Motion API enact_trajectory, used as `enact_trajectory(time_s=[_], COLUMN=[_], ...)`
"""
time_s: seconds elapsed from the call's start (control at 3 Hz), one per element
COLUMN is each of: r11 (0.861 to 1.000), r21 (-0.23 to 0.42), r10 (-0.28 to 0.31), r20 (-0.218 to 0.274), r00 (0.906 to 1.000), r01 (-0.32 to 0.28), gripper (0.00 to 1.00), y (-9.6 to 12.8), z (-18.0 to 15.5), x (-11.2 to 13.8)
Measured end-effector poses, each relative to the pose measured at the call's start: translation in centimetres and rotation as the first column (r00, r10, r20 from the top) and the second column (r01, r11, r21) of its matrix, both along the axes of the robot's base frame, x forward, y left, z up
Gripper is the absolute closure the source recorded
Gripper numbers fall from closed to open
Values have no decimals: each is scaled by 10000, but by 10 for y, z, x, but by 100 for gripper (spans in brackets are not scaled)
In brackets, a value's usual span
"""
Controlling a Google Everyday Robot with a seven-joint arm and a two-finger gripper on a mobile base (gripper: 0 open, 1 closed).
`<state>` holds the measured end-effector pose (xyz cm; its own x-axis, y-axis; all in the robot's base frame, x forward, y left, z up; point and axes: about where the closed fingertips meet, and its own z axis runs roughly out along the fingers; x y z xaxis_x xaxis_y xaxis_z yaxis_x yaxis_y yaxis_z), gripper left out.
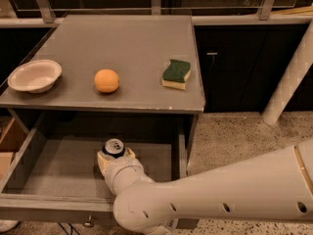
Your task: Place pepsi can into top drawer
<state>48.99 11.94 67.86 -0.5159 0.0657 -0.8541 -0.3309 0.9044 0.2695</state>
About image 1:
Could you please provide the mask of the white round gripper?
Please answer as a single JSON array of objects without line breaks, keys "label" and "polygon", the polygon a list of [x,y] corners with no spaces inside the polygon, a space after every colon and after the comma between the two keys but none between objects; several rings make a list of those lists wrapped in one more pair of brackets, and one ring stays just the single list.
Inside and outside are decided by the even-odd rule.
[{"label": "white round gripper", "polygon": [[100,173],[105,177],[106,184],[114,195],[137,182],[153,182],[130,148],[125,150],[125,155],[126,157],[115,159],[102,151],[97,153]]}]

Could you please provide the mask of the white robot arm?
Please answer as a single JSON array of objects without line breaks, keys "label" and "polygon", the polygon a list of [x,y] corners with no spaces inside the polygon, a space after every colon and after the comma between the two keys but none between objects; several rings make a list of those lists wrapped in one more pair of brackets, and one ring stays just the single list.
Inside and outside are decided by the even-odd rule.
[{"label": "white robot arm", "polygon": [[115,195],[113,216],[130,231],[169,235],[179,218],[313,220],[313,140],[163,183],[130,151],[97,159]]}]

